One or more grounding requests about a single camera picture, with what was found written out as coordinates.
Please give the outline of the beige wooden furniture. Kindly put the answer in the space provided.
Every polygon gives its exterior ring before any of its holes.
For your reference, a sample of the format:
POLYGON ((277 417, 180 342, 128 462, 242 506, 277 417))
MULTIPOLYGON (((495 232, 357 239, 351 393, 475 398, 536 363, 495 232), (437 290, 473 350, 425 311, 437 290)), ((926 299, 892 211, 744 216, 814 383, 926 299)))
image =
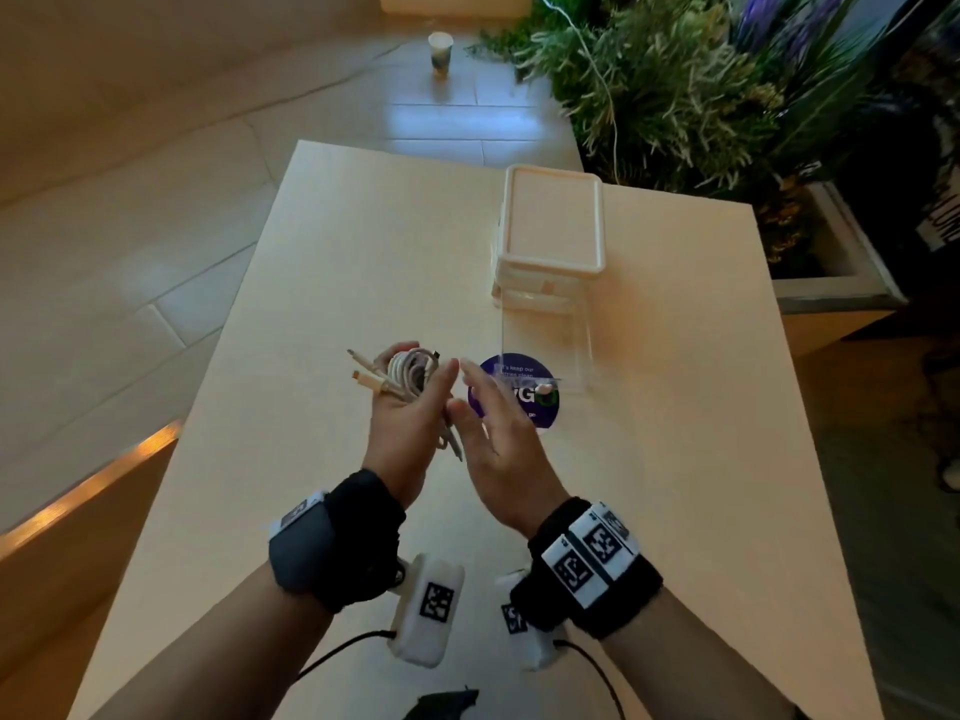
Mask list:
POLYGON ((379 4, 393 16, 517 20, 529 14, 533 0, 379 0, 379 4))

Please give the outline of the green bushy plant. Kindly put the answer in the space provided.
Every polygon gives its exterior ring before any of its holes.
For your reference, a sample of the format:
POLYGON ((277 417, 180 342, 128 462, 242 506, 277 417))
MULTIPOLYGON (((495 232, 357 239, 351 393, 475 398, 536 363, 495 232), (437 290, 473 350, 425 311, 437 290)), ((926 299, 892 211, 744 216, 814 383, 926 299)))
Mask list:
POLYGON ((960 0, 907 0, 878 31, 846 27, 798 66, 739 51, 747 0, 533 0, 467 48, 544 80, 586 170, 607 183, 750 205, 774 278, 822 276, 808 186, 832 179, 895 107, 900 59, 960 0))

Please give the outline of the person's right hand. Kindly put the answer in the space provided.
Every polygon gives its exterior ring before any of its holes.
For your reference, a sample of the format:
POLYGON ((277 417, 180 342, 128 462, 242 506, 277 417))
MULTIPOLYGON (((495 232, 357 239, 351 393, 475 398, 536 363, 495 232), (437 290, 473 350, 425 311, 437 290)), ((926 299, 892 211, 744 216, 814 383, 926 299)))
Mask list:
POLYGON ((464 459, 470 480, 491 515, 529 541, 570 494, 510 389, 475 362, 462 359, 460 367, 483 412, 481 454, 464 459))

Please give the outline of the purple flowers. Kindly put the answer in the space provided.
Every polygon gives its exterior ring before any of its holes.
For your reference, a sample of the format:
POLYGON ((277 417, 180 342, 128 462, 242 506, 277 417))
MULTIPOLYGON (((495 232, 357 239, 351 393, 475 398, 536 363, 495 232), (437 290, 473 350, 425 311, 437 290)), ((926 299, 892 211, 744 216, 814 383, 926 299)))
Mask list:
POLYGON ((858 0, 746 0, 730 40, 739 52, 799 66, 832 41, 858 0))

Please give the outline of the person's right forearm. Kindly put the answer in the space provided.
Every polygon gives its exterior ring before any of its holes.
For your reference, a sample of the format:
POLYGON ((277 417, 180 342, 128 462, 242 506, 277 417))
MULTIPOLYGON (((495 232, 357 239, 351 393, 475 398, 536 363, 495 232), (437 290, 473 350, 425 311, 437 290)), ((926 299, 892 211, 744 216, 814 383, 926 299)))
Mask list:
POLYGON ((601 645, 652 720, 809 720, 666 587, 601 645))

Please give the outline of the black left wristband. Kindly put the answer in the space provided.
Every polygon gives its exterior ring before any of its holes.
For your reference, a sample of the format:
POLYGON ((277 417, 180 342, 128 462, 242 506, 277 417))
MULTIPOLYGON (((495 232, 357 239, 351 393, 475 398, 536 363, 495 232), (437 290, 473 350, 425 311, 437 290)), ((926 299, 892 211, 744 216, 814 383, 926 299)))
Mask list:
POLYGON ((309 594, 333 615, 378 598, 402 580, 401 503, 361 469, 315 491, 270 527, 268 563, 285 593, 309 594))

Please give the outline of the wooden bench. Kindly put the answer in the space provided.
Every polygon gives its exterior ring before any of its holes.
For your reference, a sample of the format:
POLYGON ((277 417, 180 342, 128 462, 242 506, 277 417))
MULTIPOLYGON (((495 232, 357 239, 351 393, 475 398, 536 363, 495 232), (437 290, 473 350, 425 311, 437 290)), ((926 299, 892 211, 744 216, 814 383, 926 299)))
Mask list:
POLYGON ((0 682, 113 598, 183 426, 162 427, 0 534, 0 682))

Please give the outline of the grey planter box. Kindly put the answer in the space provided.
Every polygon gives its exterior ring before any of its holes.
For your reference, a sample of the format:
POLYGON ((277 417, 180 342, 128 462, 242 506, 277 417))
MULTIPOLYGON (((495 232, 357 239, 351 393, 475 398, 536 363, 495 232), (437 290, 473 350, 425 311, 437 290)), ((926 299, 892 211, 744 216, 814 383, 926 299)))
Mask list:
POLYGON ((833 183, 812 183, 812 253, 822 276, 774 280, 793 359, 840 341, 903 308, 907 298, 833 183))

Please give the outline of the black right wristband with markers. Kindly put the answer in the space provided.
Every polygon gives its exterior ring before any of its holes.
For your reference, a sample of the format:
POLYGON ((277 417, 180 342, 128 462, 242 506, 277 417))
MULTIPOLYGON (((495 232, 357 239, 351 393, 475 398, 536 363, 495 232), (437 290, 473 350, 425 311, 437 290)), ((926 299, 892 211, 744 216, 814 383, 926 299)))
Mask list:
POLYGON ((664 587, 636 536, 605 503, 570 497, 529 539, 529 572, 510 605, 534 629, 567 621, 603 642, 637 618, 664 587))

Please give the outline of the small black object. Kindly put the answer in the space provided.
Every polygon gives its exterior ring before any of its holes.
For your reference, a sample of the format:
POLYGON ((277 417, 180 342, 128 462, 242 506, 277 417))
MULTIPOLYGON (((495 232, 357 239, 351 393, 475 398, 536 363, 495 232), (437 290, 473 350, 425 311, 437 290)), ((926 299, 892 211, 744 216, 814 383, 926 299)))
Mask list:
POLYGON ((462 720, 463 714, 476 705, 478 697, 479 690, 469 687, 424 694, 402 720, 462 720))

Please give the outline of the person's left hand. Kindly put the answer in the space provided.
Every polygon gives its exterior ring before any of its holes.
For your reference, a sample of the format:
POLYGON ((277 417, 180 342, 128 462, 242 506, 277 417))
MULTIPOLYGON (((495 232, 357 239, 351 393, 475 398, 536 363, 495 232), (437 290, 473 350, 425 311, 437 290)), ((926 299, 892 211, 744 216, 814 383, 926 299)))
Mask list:
POLYGON ((426 423, 420 416, 420 399, 408 403, 387 392, 373 395, 362 460, 362 469, 373 472, 404 510, 420 495, 448 426, 446 418, 426 423))

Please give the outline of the clear container with white lid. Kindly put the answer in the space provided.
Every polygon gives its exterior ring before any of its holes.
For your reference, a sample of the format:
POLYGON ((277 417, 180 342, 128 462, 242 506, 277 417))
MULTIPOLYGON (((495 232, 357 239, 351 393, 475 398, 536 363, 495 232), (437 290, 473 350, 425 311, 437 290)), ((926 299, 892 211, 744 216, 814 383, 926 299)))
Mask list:
POLYGON ((511 165, 491 246, 501 311, 495 373, 540 397, 593 376, 589 290, 606 268, 603 183, 582 171, 511 165))

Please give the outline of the person's left forearm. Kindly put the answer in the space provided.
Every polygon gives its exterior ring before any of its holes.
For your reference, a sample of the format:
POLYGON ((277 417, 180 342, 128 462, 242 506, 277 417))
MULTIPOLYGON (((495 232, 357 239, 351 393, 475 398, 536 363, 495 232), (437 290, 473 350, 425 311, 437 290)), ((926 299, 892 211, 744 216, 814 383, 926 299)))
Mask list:
POLYGON ((263 563, 89 720, 271 720, 332 620, 263 563))

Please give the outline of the round purple sticker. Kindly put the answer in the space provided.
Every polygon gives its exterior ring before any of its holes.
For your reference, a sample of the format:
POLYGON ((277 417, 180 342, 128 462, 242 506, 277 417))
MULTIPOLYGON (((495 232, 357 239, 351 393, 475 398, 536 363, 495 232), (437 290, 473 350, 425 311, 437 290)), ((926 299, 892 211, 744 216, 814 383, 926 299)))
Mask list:
POLYGON ((480 362, 479 367, 512 392, 536 429, 553 426, 561 406, 560 380, 543 362, 527 354, 504 352, 480 362))

